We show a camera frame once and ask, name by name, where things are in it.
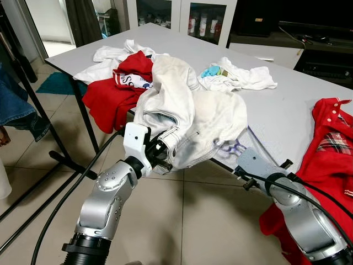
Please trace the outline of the purple plastic clothes hanger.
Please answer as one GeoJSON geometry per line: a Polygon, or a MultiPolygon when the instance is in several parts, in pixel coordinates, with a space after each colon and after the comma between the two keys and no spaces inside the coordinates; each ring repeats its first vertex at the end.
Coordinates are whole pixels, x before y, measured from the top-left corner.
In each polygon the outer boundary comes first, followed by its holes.
{"type": "Polygon", "coordinates": [[[214,139],[213,144],[217,150],[215,157],[222,159],[235,159],[247,150],[255,151],[262,156],[271,157],[250,126],[244,129],[235,140],[214,139]]]}

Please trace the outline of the cream denim jacket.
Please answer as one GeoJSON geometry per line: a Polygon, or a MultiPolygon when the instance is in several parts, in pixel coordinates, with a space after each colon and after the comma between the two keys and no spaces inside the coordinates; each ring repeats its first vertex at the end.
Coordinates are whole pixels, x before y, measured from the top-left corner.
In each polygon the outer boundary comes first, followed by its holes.
{"type": "Polygon", "coordinates": [[[152,87],[139,96],[133,122],[166,145],[158,174],[186,169],[214,157],[247,128],[247,106],[232,91],[207,88],[196,71],[174,56],[152,61],[152,87]]]}

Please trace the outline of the red sweater with white band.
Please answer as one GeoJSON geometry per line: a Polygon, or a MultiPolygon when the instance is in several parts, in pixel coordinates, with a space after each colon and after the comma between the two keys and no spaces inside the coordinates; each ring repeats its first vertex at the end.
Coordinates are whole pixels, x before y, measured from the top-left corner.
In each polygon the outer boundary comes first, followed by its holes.
{"type": "Polygon", "coordinates": [[[87,86],[82,101],[101,131],[111,134],[124,127],[129,109],[152,88],[152,66],[152,56],[139,51],[111,70],[109,78],[87,86]]]}

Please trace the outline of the black table leg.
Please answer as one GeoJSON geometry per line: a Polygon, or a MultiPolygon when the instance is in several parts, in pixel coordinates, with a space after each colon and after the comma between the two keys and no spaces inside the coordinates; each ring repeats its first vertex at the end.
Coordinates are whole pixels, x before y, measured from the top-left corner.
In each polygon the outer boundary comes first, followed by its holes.
{"type": "Polygon", "coordinates": [[[68,75],[69,82],[72,86],[72,90],[74,93],[74,97],[76,99],[76,103],[78,104],[78,109],[81,113],[82,119],[85,124],[86,131],[88,132],[91,144],[93,146],[93,150],[98,153],[99,152],[99,146],[98,146],[98,140],[95,137],[95,131],[93,130],[93,126],[91,124],[90,117],[88,115],[88,111],[85,107],[85,104],[83,103],[83,94],[81,93],[81,89],[78,85],[78,81],[76,81],[73,76],[68,75]]]}

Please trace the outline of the red polo shirt plaid trim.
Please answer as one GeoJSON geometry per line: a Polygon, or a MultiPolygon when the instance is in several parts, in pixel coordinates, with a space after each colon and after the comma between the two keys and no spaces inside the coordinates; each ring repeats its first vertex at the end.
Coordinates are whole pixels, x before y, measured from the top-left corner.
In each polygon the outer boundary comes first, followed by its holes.
{"type": "MultiPolygon", "coordinates": [[[[313,110],[314,132],[297,176],[315,189],[313,196],[353,237],[353,117],[341,107],[346,99],[323,98],[313,110]]],[[[260,216],[263,235],[280,241],[281,252],[290,265],[311,265],[298,250],[285,226],[284,216],[275,204],[260,216]]]]}

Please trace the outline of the white long-sleeve shirt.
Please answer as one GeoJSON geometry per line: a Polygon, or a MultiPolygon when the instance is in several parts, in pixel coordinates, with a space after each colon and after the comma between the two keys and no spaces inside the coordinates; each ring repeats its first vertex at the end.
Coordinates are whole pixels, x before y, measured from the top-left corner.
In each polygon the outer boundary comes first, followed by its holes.
{"type": "Polygon", "coordinates": [[[115,46],[101,46],[93,56],[95,65],[86,68],[85,70],[73,75],[74,80],[81,81],[86,85],[95,81],[106,80],[113,77],[113,70],[117,69],[122,61],[126,60],[129,55],[133,55],[139,51],[143,51],[144,55],[152,61],[160,55],[148,46],[142,46],[134,40],[128,39],[124,43],[124,47],[118,48],[115,46]]]}

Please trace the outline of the teal floor mat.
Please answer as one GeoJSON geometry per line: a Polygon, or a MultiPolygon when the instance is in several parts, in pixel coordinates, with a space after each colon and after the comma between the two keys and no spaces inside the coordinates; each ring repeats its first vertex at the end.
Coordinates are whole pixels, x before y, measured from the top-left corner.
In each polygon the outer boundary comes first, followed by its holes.
{"type": "Polygon", "coordinates": [[[36,93],[47,93],[54,95],[73,95],[73,78],[61,72],[51,73],[36,90],[36,93]]]}

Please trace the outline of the white drawer unit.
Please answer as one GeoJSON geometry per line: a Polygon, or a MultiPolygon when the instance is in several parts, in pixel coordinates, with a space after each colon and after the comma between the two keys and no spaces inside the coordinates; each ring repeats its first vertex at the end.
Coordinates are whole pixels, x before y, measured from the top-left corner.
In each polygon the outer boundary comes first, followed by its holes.
{"type": "Polygon", "coordinates": [[[290,69],[295,68],[304,52],[302,48],[241,43],[230,43],[228,48],[244,55],[254,56],[258,60],[271,62],[290,69]]]}

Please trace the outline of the white cabinet with glass doors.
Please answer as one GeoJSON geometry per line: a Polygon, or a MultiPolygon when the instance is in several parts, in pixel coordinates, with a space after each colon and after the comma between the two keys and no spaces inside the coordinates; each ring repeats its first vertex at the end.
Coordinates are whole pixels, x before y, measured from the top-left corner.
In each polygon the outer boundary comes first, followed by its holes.
{"type": "Polygon", "coordinates": [[[238,0],[126,0],[130,28],[156,24],[227,46],[238,0]]]}

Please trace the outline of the black low TV bench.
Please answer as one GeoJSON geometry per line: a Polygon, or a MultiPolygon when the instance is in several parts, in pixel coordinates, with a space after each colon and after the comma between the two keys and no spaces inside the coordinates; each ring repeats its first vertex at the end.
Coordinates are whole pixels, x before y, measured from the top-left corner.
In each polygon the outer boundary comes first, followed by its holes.
{"type": "Polygon", "coordinates": [[[280,21],[283,33],[302,44],[295,70],[333,83],[352,83],[353,29],[280,21]]]}

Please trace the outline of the dark grey curtain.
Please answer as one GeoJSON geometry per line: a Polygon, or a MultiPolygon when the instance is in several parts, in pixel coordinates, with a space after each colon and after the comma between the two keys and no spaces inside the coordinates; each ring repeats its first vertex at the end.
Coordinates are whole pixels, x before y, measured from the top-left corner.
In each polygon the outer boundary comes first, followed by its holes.
{"type": "Polygon", "coordinates": [[[76,47],[103,39],[92,0],[64,0],[64,3],[76,47]]]}

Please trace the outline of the person leg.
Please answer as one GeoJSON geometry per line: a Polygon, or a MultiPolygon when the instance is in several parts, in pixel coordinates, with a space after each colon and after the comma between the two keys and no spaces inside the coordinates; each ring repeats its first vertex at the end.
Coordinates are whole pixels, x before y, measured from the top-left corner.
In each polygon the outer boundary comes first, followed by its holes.
{"type": "MultiPolygon", "coordinates": [[[[11,139],[3,126],[0,126],[0,148],[9,144],[11,139]]],[[[0,199],[5,199],[11,193],[11,186],[8,179],[7,170],[0,157],[0,199]]]]}

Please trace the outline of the tall black cabinet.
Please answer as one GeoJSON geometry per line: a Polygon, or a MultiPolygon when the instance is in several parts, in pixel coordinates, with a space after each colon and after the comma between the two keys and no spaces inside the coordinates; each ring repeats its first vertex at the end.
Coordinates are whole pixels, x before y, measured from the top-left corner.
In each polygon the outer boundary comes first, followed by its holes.
{"type": "Polygon", "coordinates": [[[238,0],[230,40],[271,46],[351,46],[353,0],[238,0]]]}

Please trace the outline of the glass balcony door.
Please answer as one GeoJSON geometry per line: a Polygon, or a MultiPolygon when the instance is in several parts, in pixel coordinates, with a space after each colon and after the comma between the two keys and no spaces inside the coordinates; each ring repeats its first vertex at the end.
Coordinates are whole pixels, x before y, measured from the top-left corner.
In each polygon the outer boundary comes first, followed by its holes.
{"type": "Polygon", "coordinates": [[[46,56],[76,48],[65,0],[25,0],[46,56]]]}

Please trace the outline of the clothes rack frame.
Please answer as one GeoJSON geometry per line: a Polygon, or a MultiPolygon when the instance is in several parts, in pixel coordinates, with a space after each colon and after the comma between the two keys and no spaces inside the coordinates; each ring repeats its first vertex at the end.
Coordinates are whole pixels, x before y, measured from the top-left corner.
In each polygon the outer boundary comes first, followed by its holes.
{"type": "MultiPolygon", "coordinates": [[[[31,88],[30,82],[37,81],[37,77],[34,74],[34,71],[22,51],[22,47],[20,45],[19,38],[16,36],[15,31],[11,26],[10,20],[7,17],[7,11],[2,6],[2,0],[0,0],[0,63],[3,64],[3,68],[5,68],[10,76],[15,79],[16,82],[20,85],[21,88],[24,88],[28,93],[28,99],[30,99],[37,112],[50,121],[50,117],[46,115],[45,109],[40,103],[39,99],[35,91],[31,88]]],[[[60,169],[62,166],[66,166],[70,169],[74,170],[74,174],[67,179],[64,184],[62,184],[53,194],[51,194],[45,202],[43,202],[40,207],[38,207],[33,214],[28,217],[28,219],[13,233],[8,240],[5,241],[2,245],[0,245],[0,255],[5,252],[10,245],[15,242],[17,238],[25,231],[27,227],[38,217],[51,202],[55,201],[56,197],[60,195],[66,187],[68,187],[71,182],[79,177],[83,170],[86,168],[80,166],[69,156],[69,153],[61,141],[60,135],[56,131],[55,127],[50,121],[50,129],[52,138],[55,140],[58,147],[60,147],[61,152],[50,151],[50,157],[57,161],[56,166],[53,166],[46,174],[40,178],[32,187],[30,187],[27,191],[25,191],[18,199],[13,202],[13,204],[8,207],[3,214],[0,215],[0,222],[2,222],[6,217],[12,214],[13,210],[15,210],[20,204],[22,204],[25,199],[29,196],[35,194],[38,187],[41,187],[46,180],[50,179],[51,175],[60,169]]]]}

